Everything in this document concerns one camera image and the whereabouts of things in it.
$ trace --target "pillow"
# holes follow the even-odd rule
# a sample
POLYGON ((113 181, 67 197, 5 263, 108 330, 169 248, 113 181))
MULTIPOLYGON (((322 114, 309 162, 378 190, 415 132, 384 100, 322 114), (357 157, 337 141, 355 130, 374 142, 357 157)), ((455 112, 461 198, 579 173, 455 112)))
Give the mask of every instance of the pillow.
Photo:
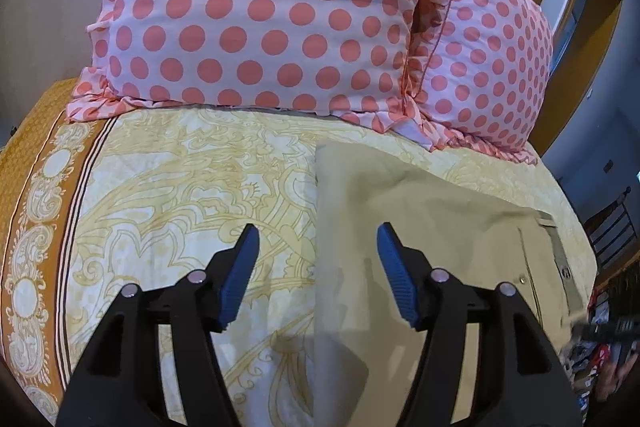
POLYGON ((549 76, 552 36, 532 0, 420 0, 408 90, 436 146, 534 163, 524 146, 549 76))
POLYGON ((386 131, 418 0, 103 0, 72 120, 211 104, 334 114, 386 131))

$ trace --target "bedspread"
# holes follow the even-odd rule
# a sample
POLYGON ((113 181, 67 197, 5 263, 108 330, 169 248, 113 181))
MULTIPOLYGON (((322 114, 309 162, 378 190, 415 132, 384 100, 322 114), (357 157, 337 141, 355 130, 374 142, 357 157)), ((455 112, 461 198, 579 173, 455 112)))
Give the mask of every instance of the bedspread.
MULTIPOLYGON (((170 285, 260 230, 238 320, 214 336, 244 425, 312 425, 314 149, 358 142, 449 182, 554 216, 586 303, 588 240, 558 184, 537 166, 466 149, 433 153, 349 123, 205 107, 139 110, 91 123, 63 116, 57 83, 0 155, 0 344, 50 420, 92 331, 121 286, 170 285)), ((170 348, 160 349, 168 410, 184 422, 170 348)))

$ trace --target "khaki pants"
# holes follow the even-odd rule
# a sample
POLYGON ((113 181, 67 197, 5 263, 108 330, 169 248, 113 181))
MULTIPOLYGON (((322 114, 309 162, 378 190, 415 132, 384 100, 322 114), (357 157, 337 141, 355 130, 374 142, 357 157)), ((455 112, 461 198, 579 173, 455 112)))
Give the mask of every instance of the khaki pants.
MULTIPOLYGON (((384 221, 465 284, 514 283, 554 347, 569 340, 584 304, 551 216, 364 145, 320 144, 316 169, 316 426, 395 425, 415 374, 424 334, 400 317, 380 263, 384 221)), ((477 338, 469 326, 454 421, 470 410, 477 338)))

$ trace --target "khaki fabric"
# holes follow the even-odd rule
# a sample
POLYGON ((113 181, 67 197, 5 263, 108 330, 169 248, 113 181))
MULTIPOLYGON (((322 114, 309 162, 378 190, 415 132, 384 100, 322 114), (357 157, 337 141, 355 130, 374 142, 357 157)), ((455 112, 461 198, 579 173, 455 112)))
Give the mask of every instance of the khaki fabric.
MULTIPOLYGON (((446 182, 359 144, 316 150, 317 427, 395 425, 423 333, 400 317, 376 249, 384 221, 402 242, 462 282, 517 286, 554 347, 584 313, 552 216, 446 182)), ((478 328, 468 327, 453 420, 469 413, 478 328)))

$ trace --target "blue gripper pad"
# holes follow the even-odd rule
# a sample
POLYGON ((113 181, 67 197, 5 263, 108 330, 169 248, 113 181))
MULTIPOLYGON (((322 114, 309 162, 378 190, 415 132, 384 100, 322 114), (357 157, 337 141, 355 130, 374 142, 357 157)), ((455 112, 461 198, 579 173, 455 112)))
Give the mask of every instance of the blue gripper pad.
POLYGON ((220 288, 220 315, 218 320, 223 328, 238 317, 238 310, 249 284, 249 277, 254 270, 255 261, 260 252, 260 235, 258 229, 251 227, 244 238, 236 245, 239 248, 236 261, 229 271, 228 277, 220 288))
POLYGON ((412 328, 418 324, 418 291, 400 258, 398 247, 386 225, 378 227, 378 255, 391 285, 400 315, 412 328))

